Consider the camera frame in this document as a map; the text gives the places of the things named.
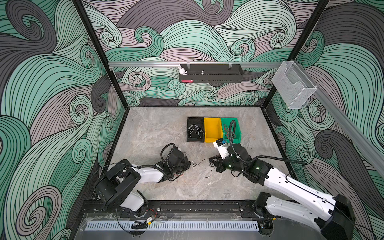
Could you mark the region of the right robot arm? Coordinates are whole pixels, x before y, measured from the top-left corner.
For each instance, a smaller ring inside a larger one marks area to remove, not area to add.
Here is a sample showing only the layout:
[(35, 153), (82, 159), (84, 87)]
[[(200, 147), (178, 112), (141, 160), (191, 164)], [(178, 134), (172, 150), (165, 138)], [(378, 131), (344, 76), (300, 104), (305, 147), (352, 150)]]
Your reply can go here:
[(269, 222), (283, 217), (313, 228), (327, 240), (351, 240), (355, 229), (355, 214), (351, 201), (338, 194), (332, 196), (315, 190), (281, 172), (266, 160), (288, 162), (288, 159), (259, 155), (252, 158), (240, 144), (235, 144), (235, 120), (227, 126), (226, 139), (214, 142), (219, 155), (210, 158), (218, 173), (237, 172), (254, 184), (266, 186), (287, 197), (282, 200), (269, 193), (260, 193), (254, 203), (257, 215)]

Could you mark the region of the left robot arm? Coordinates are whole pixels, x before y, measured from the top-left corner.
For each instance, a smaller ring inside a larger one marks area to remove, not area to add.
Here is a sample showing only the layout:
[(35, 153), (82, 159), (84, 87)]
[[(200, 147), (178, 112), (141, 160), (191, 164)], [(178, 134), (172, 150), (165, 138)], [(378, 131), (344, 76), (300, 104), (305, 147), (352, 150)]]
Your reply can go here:
[(161, 150), (161, 160), (154, 165), (133, 165), (127, 159), (113, 164), (96, 181), (94, 189), (108, 210), (124, 208), (140, 217), (149, 209), (149, 202), (134, 188), (144, 183), (173, 182), (190, 166), (186, 154), (170, 143)]

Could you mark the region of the green plastic bin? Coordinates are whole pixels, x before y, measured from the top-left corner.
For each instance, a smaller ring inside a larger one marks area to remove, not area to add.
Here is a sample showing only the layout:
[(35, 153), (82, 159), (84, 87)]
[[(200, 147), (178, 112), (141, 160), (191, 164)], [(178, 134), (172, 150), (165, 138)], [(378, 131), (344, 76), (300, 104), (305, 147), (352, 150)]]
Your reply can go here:
[(234, 137), (233, 137), (233, 144), (240, 144), (242, 139), (242, 132), (239, 126), (239, 121), (236, 118), (221, 118), (222, 123), (222, 129), (223, 129), (223, 139), (229, 144), (229, 128), (230, 123), (232, 121), (235, 121), (235, 131), (234, 131)]

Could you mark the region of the yellow plastic bin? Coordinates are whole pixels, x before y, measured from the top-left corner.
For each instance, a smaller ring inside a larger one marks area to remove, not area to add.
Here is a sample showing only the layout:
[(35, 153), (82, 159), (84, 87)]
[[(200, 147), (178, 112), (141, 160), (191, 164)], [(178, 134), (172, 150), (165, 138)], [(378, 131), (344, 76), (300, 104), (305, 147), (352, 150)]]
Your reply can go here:
[(204, 118), (205, 143), (213, 143), (223, 137), (221, 118)]

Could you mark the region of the black plastic bin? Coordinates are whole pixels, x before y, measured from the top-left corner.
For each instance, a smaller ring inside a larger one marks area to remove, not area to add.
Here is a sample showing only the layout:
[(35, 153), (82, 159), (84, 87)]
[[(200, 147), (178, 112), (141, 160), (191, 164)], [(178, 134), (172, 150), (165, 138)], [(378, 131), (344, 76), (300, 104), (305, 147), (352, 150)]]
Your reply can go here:
[(204, 118), (188, 117), (187, 118), (187, 143), (204, 143), (205, 128)]

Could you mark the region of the white rabbit figurine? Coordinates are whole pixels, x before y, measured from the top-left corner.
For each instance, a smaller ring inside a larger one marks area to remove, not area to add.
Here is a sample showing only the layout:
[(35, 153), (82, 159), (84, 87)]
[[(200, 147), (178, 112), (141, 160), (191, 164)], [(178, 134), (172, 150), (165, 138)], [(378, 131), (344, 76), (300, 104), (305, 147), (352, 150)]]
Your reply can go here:
[(178, 65), (178, 69), (180, 75), (186, 75), (188, 73), (181, 65)]

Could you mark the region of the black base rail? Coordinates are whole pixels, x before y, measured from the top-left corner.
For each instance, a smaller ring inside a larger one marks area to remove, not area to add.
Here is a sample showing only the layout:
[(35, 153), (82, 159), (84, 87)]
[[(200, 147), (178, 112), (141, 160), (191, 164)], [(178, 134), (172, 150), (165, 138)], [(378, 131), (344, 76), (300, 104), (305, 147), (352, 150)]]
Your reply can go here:
[(235, 214), (241, 218), (268, 220), (281, 218), (282, 214), (268, 213), (266, 204), (251, 200), (150, 200), (138, 213), (127, 208), (117, 207), (108, 210), (101, 201), (86, 201), (80, 214), (115, 214), (123, 218), (141, 220), (150, 216), (165, 218), (176, 214)]

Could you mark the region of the black wall shelf tray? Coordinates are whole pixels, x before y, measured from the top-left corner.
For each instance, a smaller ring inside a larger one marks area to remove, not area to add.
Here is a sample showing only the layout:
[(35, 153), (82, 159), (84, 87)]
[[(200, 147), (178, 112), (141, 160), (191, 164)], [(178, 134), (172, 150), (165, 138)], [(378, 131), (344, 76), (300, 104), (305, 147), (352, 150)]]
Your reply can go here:
[(181, 65), (188, 73), (179, 74), (181, 83), (208, 83), (219, 85), (224, 83), (240, 83), (244, 76), (241, 65)]

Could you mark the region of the clear acrylic wall holder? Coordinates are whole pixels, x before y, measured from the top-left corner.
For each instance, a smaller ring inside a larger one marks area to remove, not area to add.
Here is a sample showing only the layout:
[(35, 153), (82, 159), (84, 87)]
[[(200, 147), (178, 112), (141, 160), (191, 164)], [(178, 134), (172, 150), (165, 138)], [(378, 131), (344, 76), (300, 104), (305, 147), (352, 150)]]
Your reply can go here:
[(284, 61), (272, 78), (288, 109), (300, 109), (317, 90), (303, 66), (295, 61)]

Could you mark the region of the aluminium wall rail back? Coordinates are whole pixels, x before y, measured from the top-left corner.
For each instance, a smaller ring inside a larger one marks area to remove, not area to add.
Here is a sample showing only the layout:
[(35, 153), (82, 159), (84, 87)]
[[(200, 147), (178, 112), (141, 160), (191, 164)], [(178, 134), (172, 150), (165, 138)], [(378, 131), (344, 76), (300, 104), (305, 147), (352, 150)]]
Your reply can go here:
[(241, 65), (242, 68), (279, 68), (282, 62), (154, 62), (154, 61), (125, 61), (108, 62), (110, 68), (176, 68), (179, 65)]

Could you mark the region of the aluminium wall rail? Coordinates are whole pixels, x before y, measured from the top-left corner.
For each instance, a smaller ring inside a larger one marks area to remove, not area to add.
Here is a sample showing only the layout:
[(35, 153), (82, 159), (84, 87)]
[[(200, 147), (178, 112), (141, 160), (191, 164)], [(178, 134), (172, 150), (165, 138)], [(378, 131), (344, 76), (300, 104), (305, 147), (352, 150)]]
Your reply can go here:
[(154, 62), (154, 61), (125, 61), (108, 62), (110, 68), (176, 68), (179, 65), (241, 65), (242, 68), (279, 68), (282, 62)]
[(328, 113), (338, 122), (349, 138), (359, 148), (370, 164), (381, 175), (384, 174), (384, 80), (377, 72), (374, 85), (369, 87), (369, 74), (355, 66), (340, 71), (327, 71), (311, 66), (301, 72), (317, 87), (316, 97)]

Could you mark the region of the aluminium wall rail right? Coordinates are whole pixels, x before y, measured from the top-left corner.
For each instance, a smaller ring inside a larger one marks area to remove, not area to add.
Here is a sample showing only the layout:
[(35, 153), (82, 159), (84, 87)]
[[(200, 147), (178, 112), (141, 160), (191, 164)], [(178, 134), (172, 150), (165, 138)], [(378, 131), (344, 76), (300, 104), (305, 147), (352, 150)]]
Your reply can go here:
[(301, 72), (317, 87), (316, 97), (328, 113), (338, 122), (349, 138), (359, 148), (370, 164), (381, 175), (384, 174), (384, 80), (377, 72), (374, 85), (369, 87), (369, 74), (355, 66), (340, 71), (327, 71), (311, 66)]

